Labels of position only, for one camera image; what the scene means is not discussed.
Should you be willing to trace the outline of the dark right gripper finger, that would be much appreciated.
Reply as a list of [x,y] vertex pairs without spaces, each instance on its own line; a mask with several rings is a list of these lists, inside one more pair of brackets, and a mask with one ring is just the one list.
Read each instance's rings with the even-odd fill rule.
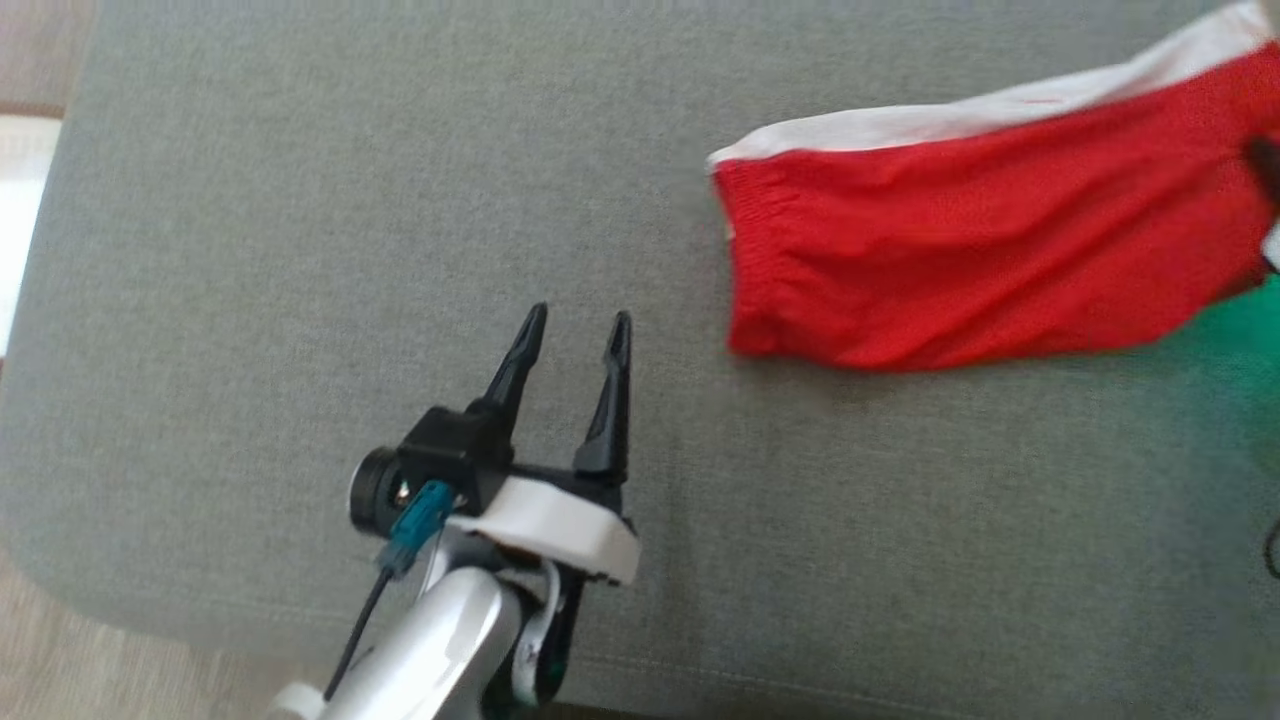
[[1256,136],[1245,143],[1245,161],[1265,197],[1272,206],[1280,204],[1279,145],[1267,136]]

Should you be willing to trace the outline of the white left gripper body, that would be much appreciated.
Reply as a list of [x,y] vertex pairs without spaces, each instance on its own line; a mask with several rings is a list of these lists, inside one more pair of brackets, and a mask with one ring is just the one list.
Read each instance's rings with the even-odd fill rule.
[[507,477],[479,515],[453,514],[445,525],[621,585],[635,582],[643,551],[617,511],[527,474]]

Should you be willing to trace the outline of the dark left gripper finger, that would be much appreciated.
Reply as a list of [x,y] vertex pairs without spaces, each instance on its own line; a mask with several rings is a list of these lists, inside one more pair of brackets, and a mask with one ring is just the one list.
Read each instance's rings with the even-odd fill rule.
[[576,477],[621,486],[628,477],[632,319],[617,313],[603,355],[605,379],[584,442],[573,456]]
[[529,374],[540,356],[548,314],[545,302],[531,306],[485,393],[467,406],[468,413],[494,423],[506,443],[511,442]]

